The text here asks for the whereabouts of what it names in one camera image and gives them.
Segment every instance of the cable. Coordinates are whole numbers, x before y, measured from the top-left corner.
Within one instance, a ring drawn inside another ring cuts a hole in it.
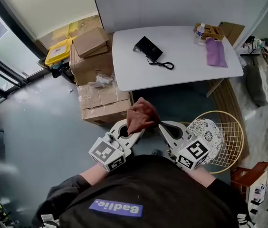
[[[148,60],[148,57],[147,57],[147,61],[148,61],[148,63],[150,65],[158,65],[160,67],[165,67],[166,69],[169,69],[169,70],[174,69],[174,64],[173,63],[170,63],[170,62],[160,63],[160,62],[156,61],[155,63],[150,63],[150,61]]]

